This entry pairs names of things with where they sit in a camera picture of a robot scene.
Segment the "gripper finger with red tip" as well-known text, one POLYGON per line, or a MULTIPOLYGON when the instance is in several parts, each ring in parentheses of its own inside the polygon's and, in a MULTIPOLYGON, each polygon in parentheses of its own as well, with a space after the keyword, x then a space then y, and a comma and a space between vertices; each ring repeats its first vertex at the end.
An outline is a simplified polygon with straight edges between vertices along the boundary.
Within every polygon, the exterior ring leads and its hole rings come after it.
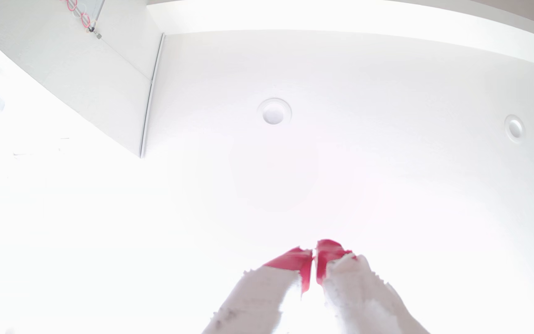
POLYGON ((365 256, 336 241, 317 242, 316 281, 342 333, 428 333, 365 256))
POLYGON ((244 272, 202 333, 292 333, 312 262, 312 249, 296 247, 244 272))

